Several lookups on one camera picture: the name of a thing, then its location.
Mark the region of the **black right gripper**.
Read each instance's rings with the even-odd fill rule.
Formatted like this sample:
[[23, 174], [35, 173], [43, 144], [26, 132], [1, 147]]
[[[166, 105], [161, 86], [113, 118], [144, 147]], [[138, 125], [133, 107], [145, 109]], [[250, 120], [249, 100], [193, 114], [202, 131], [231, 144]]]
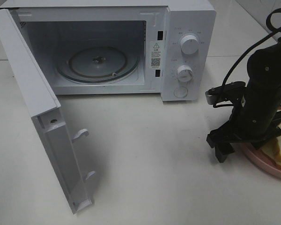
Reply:
[[260, 147], [281, 136], [281, 89], [262, 90], [247, 86], [239, 103], [233, 106], [227, 122], [207, 135], [218, 162], [235, 152], [232, 143], [253, 143]]

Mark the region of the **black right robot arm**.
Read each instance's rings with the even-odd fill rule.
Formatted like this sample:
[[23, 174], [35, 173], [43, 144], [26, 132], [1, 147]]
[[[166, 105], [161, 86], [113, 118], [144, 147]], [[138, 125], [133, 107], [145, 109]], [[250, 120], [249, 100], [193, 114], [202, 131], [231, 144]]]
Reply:
[[281, 38], [249, 57], [247, 73], [248, 83], [231, 82], [205, 93], [208, 104], [233, 107], [229, 120], [207, 135], [220, 163], [234, 152], [233, 143], [261, 147], [281, 136]]

